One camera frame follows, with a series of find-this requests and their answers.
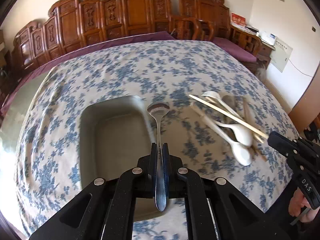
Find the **purple bedsheet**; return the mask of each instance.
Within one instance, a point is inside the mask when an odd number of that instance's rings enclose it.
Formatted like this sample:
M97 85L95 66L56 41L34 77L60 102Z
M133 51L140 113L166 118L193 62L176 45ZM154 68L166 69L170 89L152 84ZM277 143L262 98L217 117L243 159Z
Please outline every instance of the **purple bedsheet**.
M254 63L257 61L257 58L254 55L234 44L232 41L215 37L213 39L213 43L219 46L224 51L228 52L232 57L239 60L240 62Z
M63 55L61 57L58 57L41 67L37 68L36 70L32 71L28 75L26 75L24 78L21 79L19 82L18 86L15 88L15 90L7 96L6 100L4 101L2 107L1 107L1 115L5 116L7 113L10 104L12 103L14 96L18 92L18 90L27 82L30 80L36 78L37 76L41 75L42 73L45 73L52 69L54 66L56 66L59 63L62 63L66 60L79 57L97 50L101 49L107 49L115 46L120 46L120 45L125 45L125 44L130 44L130 43L138 43L138 42L145 42L145 41L168 41L168 40L175 40L169 33L167 32L158 32L158 33L150 33L150 34L143 34L143 35L137 35L137 36L131 36L131 37L125 37L125 38L120 38L117 40L111 40L111 41L104 41L101 43L97 43L94 45L90 45L88 47L78 49L76 51L70 52L66 55Z

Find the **tablecloth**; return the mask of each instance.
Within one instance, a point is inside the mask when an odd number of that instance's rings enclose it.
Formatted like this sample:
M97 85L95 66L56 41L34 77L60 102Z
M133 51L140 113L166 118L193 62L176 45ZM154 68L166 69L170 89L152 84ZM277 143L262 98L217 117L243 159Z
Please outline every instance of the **tablecloth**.
M292 171L267 143L240 165L230 147L188 107L188 94L213 90L233 95L243 115L246 97L256 126L298 136L291 120L270 91L242 64L211 42L151 41L104 49L58 64L30 105L17 148L16 177L20 215L28 235L82 189L79 169L79 120L90 104L138 95L147 107L165 101L162 142L170 154L209 179L225 177L261 210L281 194ZM207 113L220 118L209 109ZM164 216L136 222L133 239L187 239L183 199Z

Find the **carved wooden headboard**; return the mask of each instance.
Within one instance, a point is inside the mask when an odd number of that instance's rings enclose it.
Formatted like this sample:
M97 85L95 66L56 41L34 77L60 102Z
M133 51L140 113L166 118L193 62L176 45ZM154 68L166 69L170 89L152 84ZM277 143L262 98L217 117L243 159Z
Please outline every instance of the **carved wooden headboard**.
M169 31L170 0L59 0L41 24L15 36L12 58L20 75L68 52L101 41Z

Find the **white plastic fork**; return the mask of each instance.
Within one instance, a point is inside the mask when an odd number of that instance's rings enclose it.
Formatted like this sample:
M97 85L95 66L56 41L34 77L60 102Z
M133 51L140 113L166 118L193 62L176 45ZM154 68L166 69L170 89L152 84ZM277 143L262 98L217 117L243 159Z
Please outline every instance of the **white plastic fork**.
M215 99L215 100L218 101L225 109L227 109L227 111L228 111L229 113L231 113L231 114L233 114L234 116L242 119L242 117L241 117L235 110L233 110L230 106L228 106L228 105L221 99L220 95L219 95L217 92L207 91L207 92L204 92L204 93L202 94L202 96Z

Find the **stainless steel spoon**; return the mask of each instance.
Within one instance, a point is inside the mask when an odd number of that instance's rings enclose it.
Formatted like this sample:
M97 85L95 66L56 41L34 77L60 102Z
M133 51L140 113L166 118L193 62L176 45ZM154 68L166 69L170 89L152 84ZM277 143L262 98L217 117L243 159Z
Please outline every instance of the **stainless steel spoon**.
M162 118L169 112L170 107L164 102L154 102L147 108L148 113L156 120L157 123L157 168L156 168L156 207L159 211L163 211L167 205L167 196L165 194L164 182L164 164L162 155L160 125Z

